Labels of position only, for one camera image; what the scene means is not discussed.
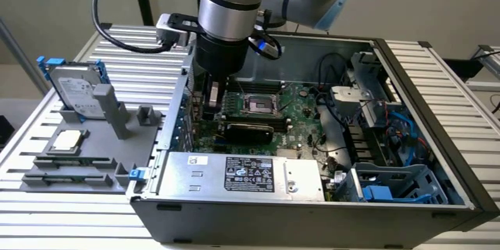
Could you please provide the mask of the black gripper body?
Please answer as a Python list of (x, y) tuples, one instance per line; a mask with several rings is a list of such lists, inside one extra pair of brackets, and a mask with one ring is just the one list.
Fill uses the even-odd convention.
[(197, 34), (194, 60), (212, 76), (229, 76), (244, 66), (248, 40), (228, 42), (206, 34)]

